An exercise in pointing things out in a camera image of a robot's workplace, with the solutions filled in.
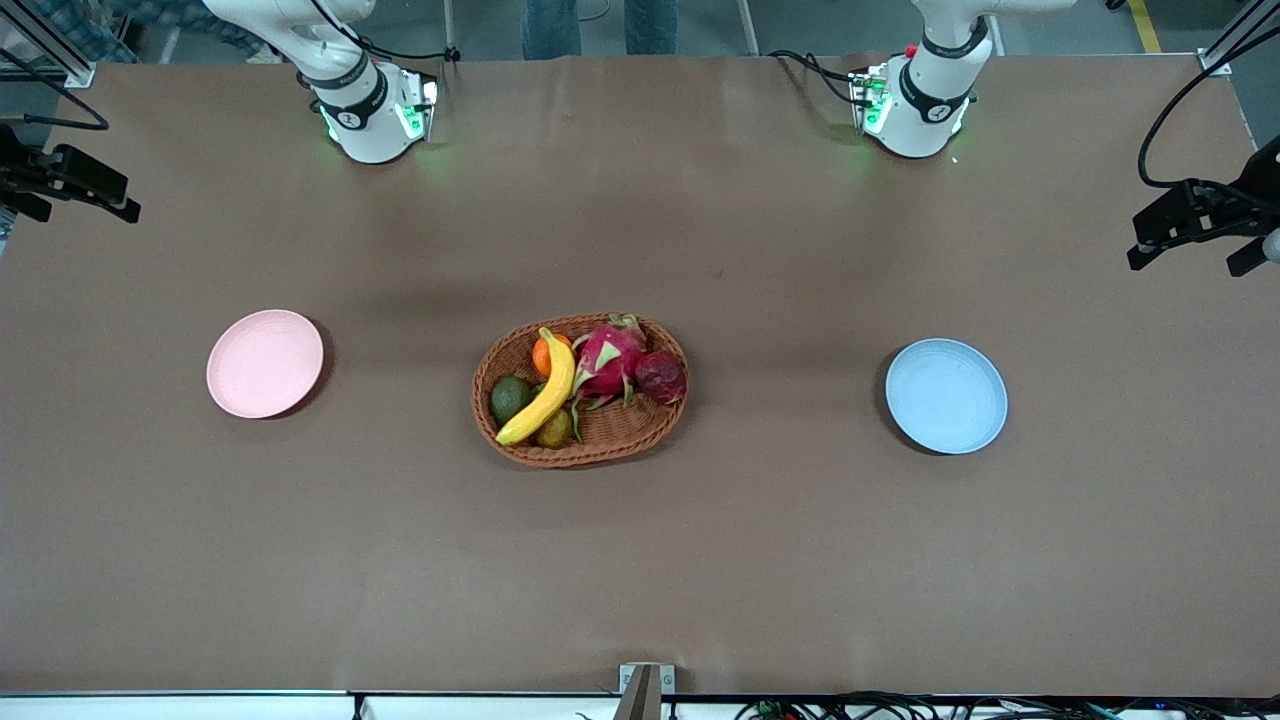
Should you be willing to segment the dark green avocado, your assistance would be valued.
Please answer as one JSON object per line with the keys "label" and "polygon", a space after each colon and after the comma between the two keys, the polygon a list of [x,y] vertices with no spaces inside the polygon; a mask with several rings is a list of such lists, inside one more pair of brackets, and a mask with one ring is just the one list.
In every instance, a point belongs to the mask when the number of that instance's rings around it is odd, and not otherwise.
{"label": "dark green avocado", "polygon": [[495,424],[502,428],[534,398],[532,386],[522,377],[511,374],[500,377],[489,396],[490,413]]}

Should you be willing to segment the pink dragon fruit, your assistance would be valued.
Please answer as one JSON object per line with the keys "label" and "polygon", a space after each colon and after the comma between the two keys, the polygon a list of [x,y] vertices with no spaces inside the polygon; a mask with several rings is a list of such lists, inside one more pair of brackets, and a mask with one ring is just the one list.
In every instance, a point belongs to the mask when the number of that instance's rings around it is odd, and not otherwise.
{"label": "pink dragon fruit", "polygon": [[573,437],[582,441],[580,405],[604,407],[617,398],[634,404],[635,369],[648,354],[646,336],[634,314],[611,314],[608,320],[573,342],[577,366],[570,396]]}

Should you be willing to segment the white table edge rail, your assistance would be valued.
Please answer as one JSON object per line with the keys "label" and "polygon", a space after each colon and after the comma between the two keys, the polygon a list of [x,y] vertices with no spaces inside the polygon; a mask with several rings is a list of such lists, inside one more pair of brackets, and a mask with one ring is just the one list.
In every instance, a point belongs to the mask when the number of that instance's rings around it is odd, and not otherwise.
{"label": "white table edge rail", "polygon": [[609,694],[0,691],[0,720],[612,720]]}

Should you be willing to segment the yellow banana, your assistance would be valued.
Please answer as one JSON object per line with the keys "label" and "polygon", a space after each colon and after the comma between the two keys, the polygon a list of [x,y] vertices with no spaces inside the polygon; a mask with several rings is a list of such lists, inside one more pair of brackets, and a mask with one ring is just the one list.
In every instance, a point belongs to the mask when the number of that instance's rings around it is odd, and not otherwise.
{"label": "yellow banana", "polygon": [[499,446],[518,445],[534,436],[573,392],[577,361],[571,345],[545,327],[539,327],[538,333],[547,343],[550,374],[538,396],[495,433]]}

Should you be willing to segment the brown wicker oval basket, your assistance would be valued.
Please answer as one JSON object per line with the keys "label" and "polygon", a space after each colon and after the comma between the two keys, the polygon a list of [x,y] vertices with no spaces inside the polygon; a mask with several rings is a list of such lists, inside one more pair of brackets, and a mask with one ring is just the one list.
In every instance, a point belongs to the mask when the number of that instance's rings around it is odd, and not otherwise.
{"label": "brown wicker oval basket", "polygon": [[503,375],[516,375],[527,382],[538,378],[531,360],[538,329],[544,325],[577,338],[607,319],[605,313],[584,313],[518,325],[483,355],[474,373],[471,406],[477,428],[499,455],[532,469],[585,468],[646,452],[675,429],[684,414],[685,401],[662,405],[639,395],[628,406],[618,398],[595,410],[582,410],[582,441],[575,441],[566,448],[541,448],[529,441],[513,446],[497,443],[499,425],[492,415],[490,392]]}

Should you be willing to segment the dark red apple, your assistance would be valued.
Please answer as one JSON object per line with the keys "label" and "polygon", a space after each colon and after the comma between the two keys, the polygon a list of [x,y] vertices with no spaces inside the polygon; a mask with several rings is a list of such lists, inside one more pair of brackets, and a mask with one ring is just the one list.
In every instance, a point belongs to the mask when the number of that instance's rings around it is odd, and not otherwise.
{"label": "dark red apple", "polygon": [[689,391],[684,363],[669,350],[640,357],[634,368],[634,378],[649,400],[663,406],[682,401]]}

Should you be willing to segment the orange tangerine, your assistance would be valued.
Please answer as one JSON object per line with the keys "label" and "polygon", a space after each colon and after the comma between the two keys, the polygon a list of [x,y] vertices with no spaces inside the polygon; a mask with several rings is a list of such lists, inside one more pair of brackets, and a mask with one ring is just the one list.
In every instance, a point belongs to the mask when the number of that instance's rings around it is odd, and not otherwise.
{"label": "orange tangerine", "polygon": [[[554,333],[553,336],[561,345],[570,347],[570,352],[573,351],[572,341],[566,334]],[[553,364],[552,364],[550,347],[545,338],[539,337],[535,341],[531,350],[531,360],[532,365],[535,366],[540,377],[544,379],[549,379],[553,370]]]}

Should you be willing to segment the aluminium frame post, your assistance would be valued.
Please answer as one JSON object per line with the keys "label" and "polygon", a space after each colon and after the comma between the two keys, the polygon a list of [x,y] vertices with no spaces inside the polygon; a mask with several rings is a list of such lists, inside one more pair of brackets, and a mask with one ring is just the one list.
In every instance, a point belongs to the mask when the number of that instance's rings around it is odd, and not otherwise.
{"label": "aluminium frame post", "polygon": [[1280,0],[1240,0],[1239,12],[1228,22],[1221,35],[1208,46],[1197,50],[1199,64],[1212,76],[1231,73],[1228,56],[1240,51],[1249,41],[1280,23]]}
{"label": "aluminium frame post", "polygon": [[88,88],[95,61],[59,29],[37,0],[0,0],[0,50],[29,63],[40,74],[60,76],[68,88]]}

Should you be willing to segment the pink round plate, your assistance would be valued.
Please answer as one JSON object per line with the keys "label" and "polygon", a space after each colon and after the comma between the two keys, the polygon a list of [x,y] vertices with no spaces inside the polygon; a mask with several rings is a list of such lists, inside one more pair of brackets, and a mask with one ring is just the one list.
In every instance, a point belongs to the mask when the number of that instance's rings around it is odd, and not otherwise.
{"label": "pink round plate", "polygon": [[300,404],[319,382],[324,361],[323,336],[310,319],[266,309],[221,333],[207,356],[205,379],[223,411],[266,419]]}

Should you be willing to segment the light blue round plate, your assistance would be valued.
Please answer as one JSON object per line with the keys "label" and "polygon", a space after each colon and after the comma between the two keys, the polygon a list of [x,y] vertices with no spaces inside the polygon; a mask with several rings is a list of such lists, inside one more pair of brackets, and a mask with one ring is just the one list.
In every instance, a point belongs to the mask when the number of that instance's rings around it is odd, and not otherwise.
{"label": "light blue round plate", "polygon": [[989,446],[1009,418],[1009,392],[997,366],[957,340],[919,340],[896,354],[884,400],[899,429],[942,455]]}

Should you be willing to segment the blue jeans leg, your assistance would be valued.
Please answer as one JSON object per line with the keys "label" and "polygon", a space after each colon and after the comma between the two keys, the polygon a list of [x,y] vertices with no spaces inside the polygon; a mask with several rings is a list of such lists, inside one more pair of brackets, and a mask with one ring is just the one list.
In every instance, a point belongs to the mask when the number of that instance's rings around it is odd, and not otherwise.
{"label": "blue jeans leg", "polygon": [[678,0],[623,0],[623,22],[628,55],[677,53]]}
{"label": "blue jeans leg", "polygon": [[580,55],[579,0],[524,0],[521,40],[529,61]]}

